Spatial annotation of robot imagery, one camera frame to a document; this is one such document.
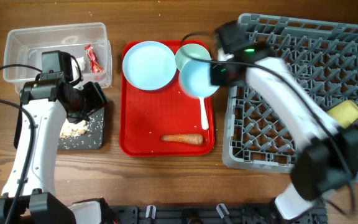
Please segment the small bowl with food scraps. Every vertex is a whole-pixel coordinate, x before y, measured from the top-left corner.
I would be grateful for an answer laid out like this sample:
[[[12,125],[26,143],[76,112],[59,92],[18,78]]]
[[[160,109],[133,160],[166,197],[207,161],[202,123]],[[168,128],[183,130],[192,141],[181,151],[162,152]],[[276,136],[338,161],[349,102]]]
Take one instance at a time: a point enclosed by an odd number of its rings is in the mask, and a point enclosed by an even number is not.
[[[210,64],[190,60],[179,75],[182,90],[192,98],[207,98],[213,95],[219,86],[211,84]]]

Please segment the pale green bowl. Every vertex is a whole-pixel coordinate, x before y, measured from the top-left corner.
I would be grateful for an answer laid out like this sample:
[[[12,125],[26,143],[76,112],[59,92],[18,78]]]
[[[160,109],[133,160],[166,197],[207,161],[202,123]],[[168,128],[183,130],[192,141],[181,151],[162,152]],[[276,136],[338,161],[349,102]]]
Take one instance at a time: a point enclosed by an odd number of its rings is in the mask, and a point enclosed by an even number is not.
[[[209,51],[203,46],[198,44],[186,44],[180,47],[175,54],[175,63],[179,71],[181,71],[183,66],[191,60],[191,58],[187,57],[184,53],[187,53],[188,55],[198,59],[211,59]]]

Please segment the red candy wrapper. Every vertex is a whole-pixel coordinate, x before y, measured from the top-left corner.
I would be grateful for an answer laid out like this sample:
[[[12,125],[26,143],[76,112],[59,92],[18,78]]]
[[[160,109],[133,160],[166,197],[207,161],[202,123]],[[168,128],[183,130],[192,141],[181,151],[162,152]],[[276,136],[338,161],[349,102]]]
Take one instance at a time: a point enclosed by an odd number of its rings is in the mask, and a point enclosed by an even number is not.
[[[85,47],[85,52],[89,59],[89,64],[90,64],[92,73],[103,72],[104,68],[102,66],[100,66],[98,57],[97,57],[93,47],[91,45],[87,45]]]

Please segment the white tissue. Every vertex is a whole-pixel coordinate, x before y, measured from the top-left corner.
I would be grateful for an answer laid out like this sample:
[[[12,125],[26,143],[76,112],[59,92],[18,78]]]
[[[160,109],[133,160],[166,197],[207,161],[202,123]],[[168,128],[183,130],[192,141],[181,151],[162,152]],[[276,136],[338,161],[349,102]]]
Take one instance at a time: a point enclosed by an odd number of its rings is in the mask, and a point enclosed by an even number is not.
[[[81,71],[83,71],[85,69],[85,59],[84,57],[80,57],[80,58],[76,58],[74,61],[74,65],[79,68]]]

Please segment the orange carrot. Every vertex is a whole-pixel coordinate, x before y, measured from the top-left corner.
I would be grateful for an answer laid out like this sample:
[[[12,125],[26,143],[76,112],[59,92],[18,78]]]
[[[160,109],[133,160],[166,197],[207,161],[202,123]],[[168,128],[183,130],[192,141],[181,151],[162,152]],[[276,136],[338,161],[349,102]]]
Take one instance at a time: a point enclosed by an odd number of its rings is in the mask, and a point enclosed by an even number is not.
[[[180,142],[183,144],[199,146],[203,143],[203,136],[200,134],[172,134],[162,136],[161,140],[165,142]]]

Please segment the large white plate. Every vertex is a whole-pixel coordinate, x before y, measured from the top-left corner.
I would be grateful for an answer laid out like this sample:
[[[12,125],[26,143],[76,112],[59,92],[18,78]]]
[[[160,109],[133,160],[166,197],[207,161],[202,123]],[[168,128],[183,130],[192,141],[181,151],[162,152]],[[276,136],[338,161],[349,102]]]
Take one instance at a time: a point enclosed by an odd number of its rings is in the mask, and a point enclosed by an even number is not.
[[[175,55],[161,42],[140,42],[126,52],[122,71],[126,80],[137,89],[159,90],[168,85],[177,72]]]

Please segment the yellow plastic cup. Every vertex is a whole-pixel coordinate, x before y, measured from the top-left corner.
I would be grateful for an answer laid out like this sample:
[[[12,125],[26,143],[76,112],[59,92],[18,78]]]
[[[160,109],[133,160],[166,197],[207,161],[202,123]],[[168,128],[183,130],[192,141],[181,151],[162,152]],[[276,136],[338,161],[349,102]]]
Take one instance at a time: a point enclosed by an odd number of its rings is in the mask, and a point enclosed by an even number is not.
[[[334,118],[342,128],[348,128],[358,120],[358,106],[352,100],[346,100],[332,107],[327,114]]]

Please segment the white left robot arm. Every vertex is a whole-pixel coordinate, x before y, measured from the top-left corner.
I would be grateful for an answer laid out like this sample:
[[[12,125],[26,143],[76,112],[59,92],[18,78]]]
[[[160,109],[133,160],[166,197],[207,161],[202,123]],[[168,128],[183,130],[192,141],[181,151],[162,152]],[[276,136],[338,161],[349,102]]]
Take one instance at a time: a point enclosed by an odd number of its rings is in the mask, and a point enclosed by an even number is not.
[[[0,223],[112,223],[105,199],[67,207],[55,196],[54,172],[60,130],[78,123],[107,103],[96,82],[82,90],[59,79],[25,84],[17,124],[17,154],[0,198]]]

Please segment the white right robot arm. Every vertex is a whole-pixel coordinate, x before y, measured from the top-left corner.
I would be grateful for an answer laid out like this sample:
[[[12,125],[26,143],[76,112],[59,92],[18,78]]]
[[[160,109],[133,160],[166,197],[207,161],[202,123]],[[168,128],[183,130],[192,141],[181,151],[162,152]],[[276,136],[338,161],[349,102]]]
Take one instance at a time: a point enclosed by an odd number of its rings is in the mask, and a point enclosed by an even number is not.
[[[265,44],[221,44],[212,83],[244,83],[255,90],[288,128],[298,148],[290,185],[275,197],[267,223],[293,223],[358,173],[358,131],[343,128],[293,78],[285,62]]]

